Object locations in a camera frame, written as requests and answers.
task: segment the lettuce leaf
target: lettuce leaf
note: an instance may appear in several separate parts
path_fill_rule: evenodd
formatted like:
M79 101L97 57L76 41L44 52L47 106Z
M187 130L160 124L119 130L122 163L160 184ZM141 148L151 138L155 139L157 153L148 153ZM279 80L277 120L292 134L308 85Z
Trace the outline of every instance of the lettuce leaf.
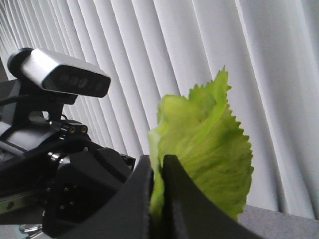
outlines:
M155 226L164 204L161 168L166 154L177 155L198 188L227 215L237 220L243 212L251 186L252 151L249 137L229 110L227 81L224 68L214 81L191 89L188 99L166 95L159 104L159 124L149 132Z

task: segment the bolt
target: bolt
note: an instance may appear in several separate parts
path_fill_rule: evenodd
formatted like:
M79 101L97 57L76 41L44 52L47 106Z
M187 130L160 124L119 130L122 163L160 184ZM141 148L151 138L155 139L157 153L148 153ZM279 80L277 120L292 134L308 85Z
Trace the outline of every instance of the bolt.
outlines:
M6 206L6 209L10 210L13 207L14 207L14 202L9 202L8 205Z

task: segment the black plastic part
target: black plastic part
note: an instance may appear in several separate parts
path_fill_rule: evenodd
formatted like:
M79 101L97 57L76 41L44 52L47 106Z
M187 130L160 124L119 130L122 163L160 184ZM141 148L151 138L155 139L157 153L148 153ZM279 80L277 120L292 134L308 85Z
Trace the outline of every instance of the black plastic part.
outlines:
M106 204L121 186L90 152L69 154L50 186L43 231L56 238L72 229Z
M101 148L88 136L75 135L65 140L53 140L0 163L0 182L5 182L0 184L0 197L39 188L45 178L54 176L56 169L52 169L48 152L73 153L82 151L84 147L88 147L92 153Z
M20 79L25 78L25 75L21 72L21 65L33 50L33 48L22 48L9 57L7 67L13 76Z
M132 172L122 156L111 148L100 148L96 150L94 156L103 168L122 183L127 180Z
M164 157L165 215L172 239L262 239L228 217L197 188L175 155Z
M148 156L142 156L118 193L92 217L59 239L148 239L152 189L151 163Z

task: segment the screw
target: screw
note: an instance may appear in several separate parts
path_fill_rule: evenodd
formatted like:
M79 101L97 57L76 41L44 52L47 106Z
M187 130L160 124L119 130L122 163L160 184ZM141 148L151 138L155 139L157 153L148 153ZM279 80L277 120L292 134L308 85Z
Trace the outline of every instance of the screw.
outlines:
M14 207L14 202L9 202L8 205L7 205L7 207L6 207L6 209L7 209L7 210L10 210L10 209L13 208L13 207Z
M75 132L75 127L71 127L70 128L70 133L74 133Z
M83 126L82 129L81 129L81 132L82 133L86 133L87 130L88 130L87 127Z

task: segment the cable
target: cable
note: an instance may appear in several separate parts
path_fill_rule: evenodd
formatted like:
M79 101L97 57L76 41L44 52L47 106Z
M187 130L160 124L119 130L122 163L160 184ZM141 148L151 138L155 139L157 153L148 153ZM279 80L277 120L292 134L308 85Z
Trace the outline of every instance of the cable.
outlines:
M6 99L0 100L0 106L5 106L11 103L16 103L19 101L25 101L27 99L30 99L31 96L29 95L21 95L21 96L11 96Z

